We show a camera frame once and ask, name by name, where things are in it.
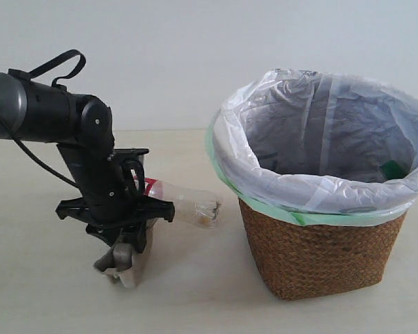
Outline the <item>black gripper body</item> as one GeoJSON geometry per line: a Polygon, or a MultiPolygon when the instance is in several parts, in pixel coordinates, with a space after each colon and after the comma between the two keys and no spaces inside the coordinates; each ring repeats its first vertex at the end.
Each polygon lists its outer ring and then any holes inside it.
{"type": "Polygon", "coordinates": [[[73,218],[99,228],[112,229],[136,225],[153,218],[171,222],[174,206],[170,202],[157,202],[144,194],[144,181],[120,180],[81,181],[80,198],[62,200],[56,208],[58,217],[73,218]]]}

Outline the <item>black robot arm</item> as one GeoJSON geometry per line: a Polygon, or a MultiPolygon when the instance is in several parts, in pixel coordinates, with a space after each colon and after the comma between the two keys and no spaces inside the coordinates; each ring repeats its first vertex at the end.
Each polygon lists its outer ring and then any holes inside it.
{"type": "Polygon", "coordinates": [[[80,197],[63,200],[59,218],[86,224],[107,245],[118,240],[142,253],[147,222],[172,221],[172,202],[146,195],[146,148],[116,148],[111,109],[93,95],[32,81],[28,74],[0,72],[0,139],[55,143],[80,197]]]}

